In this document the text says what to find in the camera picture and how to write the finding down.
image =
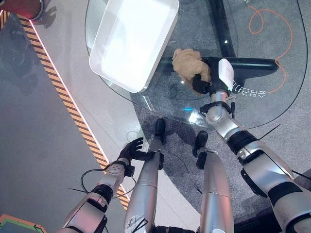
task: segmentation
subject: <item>yellow and black tape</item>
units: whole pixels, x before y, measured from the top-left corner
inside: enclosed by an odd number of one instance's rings
[[[0,31],[2,31],[4,24],[6,23],[7,19],[9,18],[9,15],[10,15],[10,12],[0,10]]]
[[[1,28],[3,28],[5,21],[9,16],[8,12],[3,11],[0,19],[1,19]],[[42,44],[40,38],[38,37],[33,25],[31,22],[23,16],[18,15],[18,19],[24,28],[27,37],[29,38],[30,43],[32,44],[34,50],[36,51],[41,64],[43,65],[46,73],[48,74],[52,84],[55,87],[56,92],[58,93],[60,99],[63,101],[65,107],[67,108],[71,118],[75,122],[76,126],[78,127],[82,137],[86,141],[88,147],[90,148],[92,154],[94,155],[96,161],[100,165],[101,168],[105,168],[109,161],[104,153],[101,151],[97,141],[94,139],[91,130],[89,129],[88,125],[86,124],[84,118],[82,117],[80,111],[78,110],[74,100],[72,99],[70,93],[68,92],[66,86],[64,85],[59,73],[57,72],[55,66],[53,65],[52,61],[50,60],[49,55],[47,54],[44,45]],[[119,200],[127,210],[129,199],[125,195],[125,190],[121,185],[117,191],[117,195],[123,195],[119,197]]]

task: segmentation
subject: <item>red object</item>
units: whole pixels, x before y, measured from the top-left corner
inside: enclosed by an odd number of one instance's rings
[[[0,10],[34,19],[41,14],[42,4],[40,0],[4,0],[4,4],[0,4]]]

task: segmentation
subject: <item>white tray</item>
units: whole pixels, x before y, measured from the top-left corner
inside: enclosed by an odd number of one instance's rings
[[[91,69],[129,92],[146,89],[178,7],[178,0],[110,0],[89,57]]]

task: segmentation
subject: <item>beige cloth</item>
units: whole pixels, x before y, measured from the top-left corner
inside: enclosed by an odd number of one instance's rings
[[[192,49],[176,49],[173,55],[172,65],[174,71],[179,74],[181,80],[191,89],[192,80],[196,74],[201,75],[201,80],[207,83],[210,82],[209,67],[206,63],[202,62],[200,52],[198,51],[193,51]]]

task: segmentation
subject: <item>glass table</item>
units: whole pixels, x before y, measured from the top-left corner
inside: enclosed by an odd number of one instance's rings
[[[86,45],[91,51],[108,0],[89,0]],[[179,0],[178,21],[146,90],[130,93],[101,77],[113,91],[150,111],[208,127],[199,114],[209,94],[198,96],[170,65],[177,48],[202,57],[274,59],[277,71],[236,83],[235,118],[246,128],[266,124],[294,102],[307,64],[306,34],[298,2],[286,0]]]

